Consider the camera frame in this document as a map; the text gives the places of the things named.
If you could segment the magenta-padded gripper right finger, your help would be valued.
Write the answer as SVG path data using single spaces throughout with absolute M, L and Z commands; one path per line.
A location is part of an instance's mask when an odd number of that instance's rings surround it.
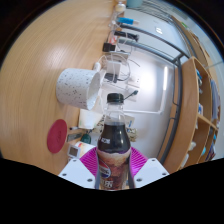
M 156 158 L 147 158 L 139 150 L 131 148 L 128 174 L 130 188 L 144 187 L 168 175 L 168 171 Z

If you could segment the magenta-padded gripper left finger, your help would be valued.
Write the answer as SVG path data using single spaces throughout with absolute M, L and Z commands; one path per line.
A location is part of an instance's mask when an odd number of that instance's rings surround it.
M 96 148 L 90 149 L 80 159 L 71 159 L 60 172 L 59 177 L 78 186 L 98 188 L 98 157 Z

